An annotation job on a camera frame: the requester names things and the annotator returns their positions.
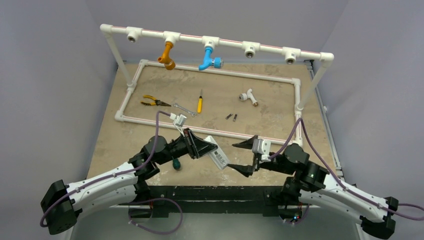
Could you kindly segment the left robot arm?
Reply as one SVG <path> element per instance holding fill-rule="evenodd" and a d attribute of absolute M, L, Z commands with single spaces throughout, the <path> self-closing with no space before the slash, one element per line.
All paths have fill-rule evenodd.
<path fill-rule="evenodd" d="M 78 182 L 52 183 L 40 203 L 40 226 L 56 235 L 73 227 L 89 211 L 120 204 L 142 205 L 154 198 L 147 180 L 160 172 L 160 165 L 185 155 L 213 159 L 221 151 L 212 136 L 202 139 L 189 128 L 170 142 L 156 134 L 139 153 L 112 170 Z"/>

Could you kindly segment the white AC remote control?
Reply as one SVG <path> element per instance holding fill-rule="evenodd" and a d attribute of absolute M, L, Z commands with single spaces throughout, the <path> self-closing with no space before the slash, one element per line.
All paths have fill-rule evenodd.
<path fill-rule="evenodd" d="M 215 150 L 210 151 L 207 155 L 209 156 L 210 159 L 212 159 L 212 161 L 215 163 L 218 169 L 220 170 L 225 169 L 230 163 L 230 160 L 227 157 L 227 155 L 224 153 L 222 148 L 218 145 L 218 143 L 215 141 L 215 139 L 211 135 L 208 135 L 203 140 L 217 146 Z"/>

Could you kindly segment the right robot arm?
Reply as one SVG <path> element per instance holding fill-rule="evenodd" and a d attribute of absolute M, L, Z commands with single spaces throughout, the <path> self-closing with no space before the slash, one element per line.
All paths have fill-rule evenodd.
<path fill-rule="evenodd" d="M 361 229 L 379 239 L 387 240 L 395 232 L 396 221 L 392 218 L 399 201 L 394 197 L 377 197 L 350 185 L 310 160 L 310 155 L 296 143 L 281 153 L 270 150 L 271 142 L 254 135 L 248 140 L 234 143 L 233 147 L 248 149 L 253 153 L 251 165 L 229 164 L 245 177 L 265 169 L 287 174 L 278 193 L 271 193 L 271 202 L 279 206 L 296 203 L 312 204 L 346 214 Z"/>

